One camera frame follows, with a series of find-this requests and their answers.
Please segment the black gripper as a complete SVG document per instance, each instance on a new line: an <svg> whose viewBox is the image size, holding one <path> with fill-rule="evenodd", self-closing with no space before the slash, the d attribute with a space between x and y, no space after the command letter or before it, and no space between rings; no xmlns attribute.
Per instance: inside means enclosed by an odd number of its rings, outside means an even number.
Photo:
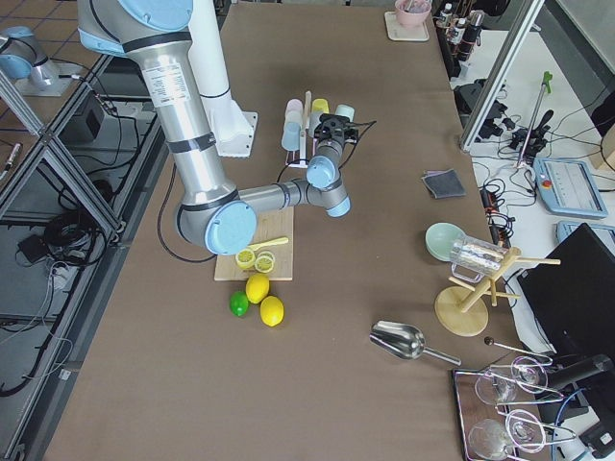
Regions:
<svg viewBox="0 0 615 461"><path fill-rule="evenodd" d="M352 140L352 122L344 115L324 113L318 119L314 130L315 145L335 141L344 145Z"/></svg>

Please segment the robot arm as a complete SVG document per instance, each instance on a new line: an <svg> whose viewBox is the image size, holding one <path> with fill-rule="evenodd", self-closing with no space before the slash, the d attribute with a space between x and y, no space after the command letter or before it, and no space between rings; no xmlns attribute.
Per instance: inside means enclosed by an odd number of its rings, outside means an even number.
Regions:
<svg viewBox="0 0 615 461"><path fill-rule="evenodd" d="M234 255L251 242L262 212L302 204L331 217L350 210L339 161L358 134L343 115L321 116L305 179L239 190L226 176L218 145L253 130L231 96L211 2L81 1L78 21L85 48L141 71L184 185L176 213L184 240Z"/></svg>
<svg viewBox="0 0 615 461"><path fill-rule="evenodd" d="M218 98L230 90L216 13L211 0L194 0L188 24L192 38L188 58L199 93Z"/></svg>

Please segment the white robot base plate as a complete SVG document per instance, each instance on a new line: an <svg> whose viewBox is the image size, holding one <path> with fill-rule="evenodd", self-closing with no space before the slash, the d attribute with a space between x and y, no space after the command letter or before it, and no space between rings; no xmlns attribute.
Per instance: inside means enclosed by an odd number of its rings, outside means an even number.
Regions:
<svg viewBox="0 0 615 461"><path fill-rule="evenodd" d="M231 97L215 102L209 112L218 155L247 158L251 155L258 124L255 111L244 111Z"/></svg>

